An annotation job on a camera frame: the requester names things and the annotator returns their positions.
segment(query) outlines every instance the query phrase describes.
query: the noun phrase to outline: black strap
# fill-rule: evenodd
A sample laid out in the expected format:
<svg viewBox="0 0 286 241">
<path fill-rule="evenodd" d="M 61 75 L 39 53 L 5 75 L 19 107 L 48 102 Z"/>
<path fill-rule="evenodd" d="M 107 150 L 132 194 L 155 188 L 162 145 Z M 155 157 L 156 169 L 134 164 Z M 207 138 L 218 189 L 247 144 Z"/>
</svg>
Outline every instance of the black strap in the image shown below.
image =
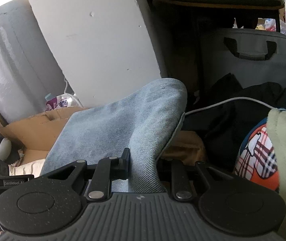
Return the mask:
<svg viewBox="0 0 286 241">
<path fill-rule="evenodd" d="M 269 60 L 277 50 L 277 43 L 272 42 L 272 41 L 266 41 L 268 53 L 259 54 L 259 55 L 239 53 L 237 51 L 237 41 L 233 38 L 224 37 L 224 44 L 235 57 L 240 58 L 240 59 L 251 60 L 251 61 Z"/>
</svg>

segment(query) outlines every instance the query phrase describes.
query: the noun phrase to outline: cardboard box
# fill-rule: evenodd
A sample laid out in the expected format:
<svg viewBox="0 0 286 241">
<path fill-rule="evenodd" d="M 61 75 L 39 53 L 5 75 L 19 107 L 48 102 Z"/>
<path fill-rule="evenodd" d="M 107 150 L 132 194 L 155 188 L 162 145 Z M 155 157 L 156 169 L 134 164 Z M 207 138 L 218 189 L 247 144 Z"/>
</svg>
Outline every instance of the cardboard box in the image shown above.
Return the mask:
<svg viewBox="0 0 286 241">
<path fill-rule="evenodd" d="M 68 107 L 46 111 L 0 128 L 0 133 L 23 147 L 21 164 L 43 159 L 54 145 L 70 116 L 86 108 Z"/>
</svg>

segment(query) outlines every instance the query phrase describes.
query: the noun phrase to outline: cardboard flap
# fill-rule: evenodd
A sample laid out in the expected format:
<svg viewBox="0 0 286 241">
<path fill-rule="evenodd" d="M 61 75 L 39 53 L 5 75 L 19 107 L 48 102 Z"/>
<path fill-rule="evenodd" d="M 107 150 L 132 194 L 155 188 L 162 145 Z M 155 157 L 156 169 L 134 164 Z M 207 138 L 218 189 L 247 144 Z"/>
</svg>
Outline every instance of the cardboard flap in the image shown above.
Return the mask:
<svg viewBox="0 0 286 241">
<path fill-rule="evenodd" d="M 16 143 L 22 143 L 27 149 L 49 151 L 70 116 L 85 109 L 80 107 L 54 109 L 8 124 L 0 128 L 0 133 Z"/>
</svg>

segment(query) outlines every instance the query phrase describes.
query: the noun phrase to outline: plaid pattern fabric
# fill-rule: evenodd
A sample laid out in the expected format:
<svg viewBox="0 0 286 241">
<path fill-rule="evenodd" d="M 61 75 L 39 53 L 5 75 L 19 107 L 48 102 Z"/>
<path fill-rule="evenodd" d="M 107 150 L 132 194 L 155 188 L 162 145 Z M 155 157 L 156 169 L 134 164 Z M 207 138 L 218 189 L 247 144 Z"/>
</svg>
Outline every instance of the plaid pattern fabric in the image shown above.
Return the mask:
<svg viewBox="0 0 286 241">
<path fill-rule="evenodd" d="M 266 124 L 254 130 L 246 146 L 240 149 L 234 173 L 251 180 L 254 169 L 262 179 L 269 178 L 278 169 L 274 148 L 266 132 Z"/>
</svg>

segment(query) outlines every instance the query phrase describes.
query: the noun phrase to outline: white wall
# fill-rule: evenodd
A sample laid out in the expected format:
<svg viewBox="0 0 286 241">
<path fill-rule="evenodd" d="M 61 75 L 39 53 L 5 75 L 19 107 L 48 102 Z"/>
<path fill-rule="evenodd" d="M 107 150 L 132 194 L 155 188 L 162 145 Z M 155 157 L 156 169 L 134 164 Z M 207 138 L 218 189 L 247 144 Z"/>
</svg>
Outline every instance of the white wall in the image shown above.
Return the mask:
<svg viewBox="0 0 286 241">
<path fill-rule="evenodd" d="M 50 50 L 84 106 L 126 97 L 160 78 L 159 66 L 164 73 L 146 0 L 29 2 Z"/>
</svg>

